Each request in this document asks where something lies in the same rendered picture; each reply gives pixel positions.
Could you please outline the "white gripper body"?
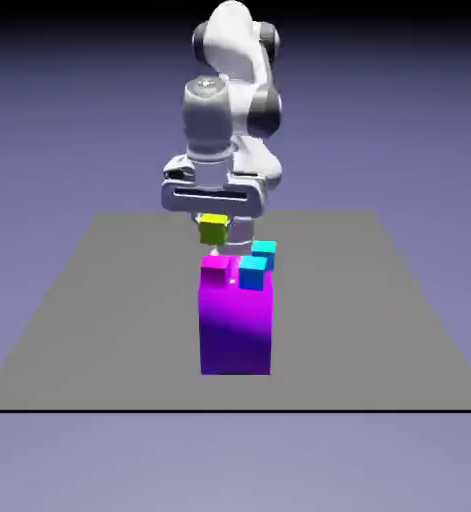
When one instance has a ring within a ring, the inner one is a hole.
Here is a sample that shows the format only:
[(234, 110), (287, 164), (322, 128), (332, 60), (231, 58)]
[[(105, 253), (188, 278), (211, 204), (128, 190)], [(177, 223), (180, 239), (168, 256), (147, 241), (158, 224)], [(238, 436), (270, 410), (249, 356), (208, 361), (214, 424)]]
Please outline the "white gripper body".
[(254, 177), (229, 174), (219, 186), (167, 179), (161, 187), (162, 207), (172, 212), (208, 213), (228, 217), (263, 215), (266, 188)]

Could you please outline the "small yellow cube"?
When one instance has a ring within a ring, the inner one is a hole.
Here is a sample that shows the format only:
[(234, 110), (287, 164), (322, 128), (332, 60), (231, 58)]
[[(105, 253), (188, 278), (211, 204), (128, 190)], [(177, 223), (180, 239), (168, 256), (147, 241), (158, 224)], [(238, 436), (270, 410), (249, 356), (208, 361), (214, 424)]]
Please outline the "small yellow cube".
[(198, 222), (200, 243), (224, 246), (228, 237), (229, 218), (226, 215), (205, 213)]

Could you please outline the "small magenta cube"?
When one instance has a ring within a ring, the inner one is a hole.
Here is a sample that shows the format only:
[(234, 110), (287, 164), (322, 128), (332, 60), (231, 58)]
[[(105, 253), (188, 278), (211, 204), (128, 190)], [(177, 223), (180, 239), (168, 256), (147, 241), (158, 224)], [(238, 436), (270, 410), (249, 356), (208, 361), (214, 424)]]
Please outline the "small magenta cube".
[(201, 260), (200, 285), (221, 288), (230, 278), (231, 259), (229, 256), (207, 254)]

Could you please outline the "small cyan cube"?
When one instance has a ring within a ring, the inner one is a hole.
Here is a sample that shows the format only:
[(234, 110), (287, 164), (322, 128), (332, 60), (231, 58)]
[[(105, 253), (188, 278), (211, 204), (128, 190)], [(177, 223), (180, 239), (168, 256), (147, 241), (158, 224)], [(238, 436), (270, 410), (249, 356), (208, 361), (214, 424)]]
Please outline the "small cyan cube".
[(267, 260), (266, 270), (272, 272), (275, 264), (276, 242), (273, 240), (254, 240), (251, 255)]
[(266, 268), (266, 257), (242, 256), (238, 266), (239, 287), (245, 290), (261, 291), (264, 288)]

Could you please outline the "large magenta box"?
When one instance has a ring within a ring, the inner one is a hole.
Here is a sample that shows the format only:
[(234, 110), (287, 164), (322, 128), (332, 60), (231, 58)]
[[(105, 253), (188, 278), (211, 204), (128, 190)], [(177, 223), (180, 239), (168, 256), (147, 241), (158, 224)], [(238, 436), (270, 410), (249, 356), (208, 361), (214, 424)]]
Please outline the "large magenta box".
[(229, 256), (229, 282), (199, 286), (197, 295), (200, 370), (204, 375), (271, 373), (273, 280), (267, 271), (261, 291), (239, 287), (240, 258)]

